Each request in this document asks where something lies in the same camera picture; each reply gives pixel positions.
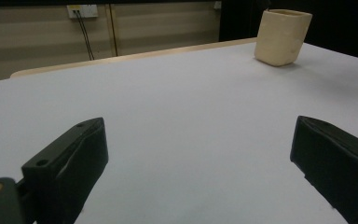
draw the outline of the electrical outlet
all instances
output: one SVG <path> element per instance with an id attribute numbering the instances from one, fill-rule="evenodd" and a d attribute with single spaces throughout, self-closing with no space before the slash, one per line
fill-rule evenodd
<path id="1" fill-rule="evenodd" d="M 215 1 L 213 8 L 214 9 L 222 9 L 222 1 Z"/>
<path id="2" fill-rule="evenodd" d="M 82 18 L 98 17 L 97 5 L 70 5 L 67 6 L 69 18 L 75 19 L 75 11 L 80 12 Z"/>

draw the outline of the white paper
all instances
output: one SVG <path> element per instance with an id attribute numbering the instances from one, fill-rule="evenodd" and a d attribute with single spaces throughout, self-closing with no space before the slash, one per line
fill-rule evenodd
<path id="1" fill-rule="evenodd" d="M 358 59 L 255 44 L 0 81 L 0 177 L 103 117 L 110 160 L 76 223 L 346 223 L 290 162 L 298 115 L 358 136 Z"/>

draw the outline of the cup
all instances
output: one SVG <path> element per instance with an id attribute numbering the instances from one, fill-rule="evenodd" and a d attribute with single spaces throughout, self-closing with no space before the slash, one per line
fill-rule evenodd
<path id="1" fill-rule="evenodd" d="M 293 63 L 304 43 L 312 15 L 286 9 L 263 12 L 255 46 L 257 60 L 272 66 Z"/>

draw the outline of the beige wall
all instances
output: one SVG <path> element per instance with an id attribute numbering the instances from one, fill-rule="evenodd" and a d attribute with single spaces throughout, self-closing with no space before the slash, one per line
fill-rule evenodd
<path id="1" fill-rule="evenodd" d="M 114 5 L 118 55 L 218 41 L 220 11 L 214 2 Z"/>
<path id="2" fill-rule="evenodd" d="M 112 56 L 104 6 L 100 16 L 85 21 L 96 58 Z M 0 7 L 0 79 L 41 66 L 89 59 L 76 20 L 66 7 Z"/>
<path id="3" fill-rule="evenodd" d="M 218 39 L 219 13 L 213 3 L 98 6 L 98 13 L 96 19 L 85 19 L 96 59 L 116 56 L 115 44 L 125 55 Z M 88 59 L 80 26 L 68 18 L 65 6 L 0 7 L 0 79 Z"/>

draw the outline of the cable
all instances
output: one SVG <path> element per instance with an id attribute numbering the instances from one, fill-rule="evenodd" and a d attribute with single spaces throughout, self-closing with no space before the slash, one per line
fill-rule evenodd
<path id="1" fill-rule="evenodd" d="M 75 15 L 76 15 L 76 17 L 77 17 L 77 21 L 79 22 L 81 31 L 82 31 L 83 36 L 84 36 L 84 41 L 86 42 L 87 52 L 88 52 L 88 54 L 89 54 L 89 60 L 91 61 L 90 49 L 89 49 L 89 45 L 88 45 L 88 40 L 87 40 L 87 38 L 86 38 L 86 33 L 85 33 L 84 28 L 83 28 L 83 26 L 82 26 L 82 24 L 81 24 L 81 22 L 80 22 L 80 18 L 79 18 L 79 15 L 77 14 L 77 11 L 74 10 L 73 12 L 75 13 Z"/>
<path id="2" fill-rule="evenodd" d="M 84 32 L 86 33 L 87 44 L 88 44 L 88 46 L 89 46 L 89 53 L 91 54 L 92 60 L 94 60 L 94 55 L 92 54 L 92 50 L 91 50 L 91 46 L 90 46 L 90 41 L 89 41 L 89 35 L 87 34 L 86 26 L 84 25 L 83 18 L 82 18 L 81 15 L 80 15 L 80 11 L 77 11 L 77 13 L 79 14 L 79 18 L 80 18 L 81 24 L 83 25 Z"/>
<path id="3" fill-rule="evenodd" d="M 80 28 L 81 28 L 81 31 L 84 36 L 84 40 L 86 42 L 86 47 L 87 47 L 87 52 L 89 53 L 89 60 L 92 61 L 92 60 L 94 60 L 94 55 L 92 54 L 92 51 L 91 51 L 91 46 L 90 46 L 89 36 L 87 34 L 86 26 L 84 25 L 83 20 L 81 19 L 80 12 L 78 10 L 74 10 L 73 12 L 76 14 L 77 21 L 80 24 Z"/>

